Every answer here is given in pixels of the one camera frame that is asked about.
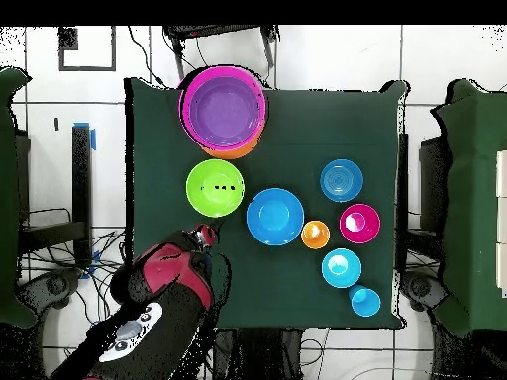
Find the dark green tablecloth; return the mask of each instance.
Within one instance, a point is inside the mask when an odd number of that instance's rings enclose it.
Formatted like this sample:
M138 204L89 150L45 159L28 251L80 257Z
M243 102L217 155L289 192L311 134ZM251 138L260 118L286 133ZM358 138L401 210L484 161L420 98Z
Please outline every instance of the dark green tablecloth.
M211 158L192 142L178 120L178 90L163 91L131 79L134 109L134 251L140 253L168 233L206 222L187 202L185 180L194 165ZM394 253L394 189L397 165L397 110L405 83L383 93L265 91L269 117L257 148L233 160L242 172L242 205L226 217L216 251L233 269L230 299L218 327L400 328L391 313ZM319 186L324 166L348 158L362 169L364 186L346 204L328 200ZM298 237L285 246L266 246L246 225L249 201L264 188L294 193L305 220L322 220L329 243L310 250ZM380 233L363 245L347 242L338 218L350 204L372 205ZM362 262L359 283L376 290L382 305L371 318L357 316L348 290L322 278L326 253L347 247Z

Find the chair leg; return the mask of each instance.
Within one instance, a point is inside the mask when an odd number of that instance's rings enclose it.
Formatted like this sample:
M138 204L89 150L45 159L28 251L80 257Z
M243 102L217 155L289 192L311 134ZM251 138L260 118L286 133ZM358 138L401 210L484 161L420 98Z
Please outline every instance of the chair leg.
M268 32L266 27L260 27L260 33L262 34L262 40L264 41L265 56L267 58L267 65L269 68L274 67L273 54L271 52L271 45L269 44Z
M181 41L176 38L171 38L172 48L174 49L174 56L176 58L176 66L178 67L179 80L183 80L185 73L183 72L183 62L181 61L181 55L183 53L183 46Z

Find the cup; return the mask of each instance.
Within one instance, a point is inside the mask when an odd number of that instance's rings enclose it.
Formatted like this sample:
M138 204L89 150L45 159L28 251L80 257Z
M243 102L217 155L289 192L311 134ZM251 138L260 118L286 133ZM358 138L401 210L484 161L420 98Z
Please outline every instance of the cup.
M301 239L310 249L320 249L329 241L329 228L318 220L312 220L303 227Z
M359 316L368 318L380 310L380 297L375 291L355 284L349 290L351 305Z

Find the small blue bowl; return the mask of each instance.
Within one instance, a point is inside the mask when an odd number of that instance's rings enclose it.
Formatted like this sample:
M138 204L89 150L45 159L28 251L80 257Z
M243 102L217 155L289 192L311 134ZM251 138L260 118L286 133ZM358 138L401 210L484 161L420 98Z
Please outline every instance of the small blue bowl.
M299 236L303 222L303 206L285 189L260 191L247 209L249 231L264 244L288 244Z
M329 162L321 173L321 188L331 201L353 200L362 188L362 172L353 161L337 159Z
M359 316L368 318L380 310L380 297L371 289L356 284L349 290L349 297L354 312Z
M348 249L332 250L322 261L322 275L333 287L351 287L358 281L360 272L359 258Z

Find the chair wheel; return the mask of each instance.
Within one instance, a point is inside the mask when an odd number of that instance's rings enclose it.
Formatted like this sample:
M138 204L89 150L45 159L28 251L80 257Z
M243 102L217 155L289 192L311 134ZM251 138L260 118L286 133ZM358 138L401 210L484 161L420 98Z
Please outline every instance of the chair wheel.
M61 299L59 302L54 303L52 306L55 309L61 310L65 308L70 303L70 298L67 296L64 299Z

